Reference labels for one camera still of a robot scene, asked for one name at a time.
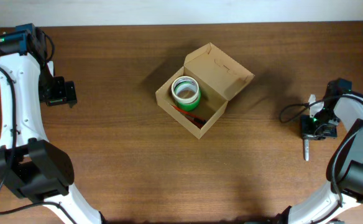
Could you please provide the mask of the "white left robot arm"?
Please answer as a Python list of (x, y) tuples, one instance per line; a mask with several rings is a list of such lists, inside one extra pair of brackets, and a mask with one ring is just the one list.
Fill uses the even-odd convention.
[(0, 187), (65, 223), (104, 223), (75, 185), (69, 155), (51, 144), (40, 105), (77, 102), (75, 84), (55, 74), (51, 38), (33, 24), (0, 35)]

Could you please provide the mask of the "cream masking tape roll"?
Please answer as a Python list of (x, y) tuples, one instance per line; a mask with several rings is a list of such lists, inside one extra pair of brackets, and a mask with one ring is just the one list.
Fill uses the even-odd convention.
[(199, 95), (200, 87), (198, 82), (189, 76), (181, 76), (173, 81), (171, 93), (173, 98), (181, 104), (194, 102)]

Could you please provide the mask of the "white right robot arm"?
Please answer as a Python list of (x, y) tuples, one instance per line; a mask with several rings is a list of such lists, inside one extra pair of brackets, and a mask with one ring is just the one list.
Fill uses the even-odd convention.
[(342, 212), (363, 205), (363, 94), (354, 92), (352, 83), (338, 78), (328, 83), (326, 93), (314, 95), (300, 105), (304, 158), (309, 159), (309, 141), (336, 138), (337, 126), (347, 134), (332, 155), (325, 184), (304, 202), (287, 207), (274, 223), (330, 223)]

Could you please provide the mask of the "orange utility knife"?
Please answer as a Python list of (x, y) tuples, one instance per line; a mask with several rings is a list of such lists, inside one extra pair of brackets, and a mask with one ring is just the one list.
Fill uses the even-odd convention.
[(172, 106), (174, 109), (176, 109), (179, 113), (181, 113), (186, 119), (188, 119), (189, 121), (191, 121), (195, 126), (197, 126), (198, 128), (202, 128), (207, 120), (200, 118), (190, 112), (187, 112), (185, 110), (182, 110), (180, 108), (178, 108), (177, 106), (173, 105)]

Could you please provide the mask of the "black and white marker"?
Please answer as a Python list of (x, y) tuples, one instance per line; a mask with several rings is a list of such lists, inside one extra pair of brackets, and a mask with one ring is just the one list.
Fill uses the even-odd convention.
[(310, 145), (309, 145), (309, 140), (308, 139), (303, 140), (303, 146), (304, 146), (304, 150), (303, 150), (304, 160), (309, 161), (309, 159), (310, 159)]

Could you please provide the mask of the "green tape roll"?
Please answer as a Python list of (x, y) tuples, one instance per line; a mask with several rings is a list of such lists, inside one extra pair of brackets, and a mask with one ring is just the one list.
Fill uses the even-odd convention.
[(192, 100), (193, 100), (192, 102), (190, 102), (190, 103), (177, 103), (177, 107), (184, 110), (184, 111), (191, 111), (191, 110), (195, 109), (199, 105), (200, 99), (201, 99), (201, 92), (199, 91), (198, 94), (192, 98)]

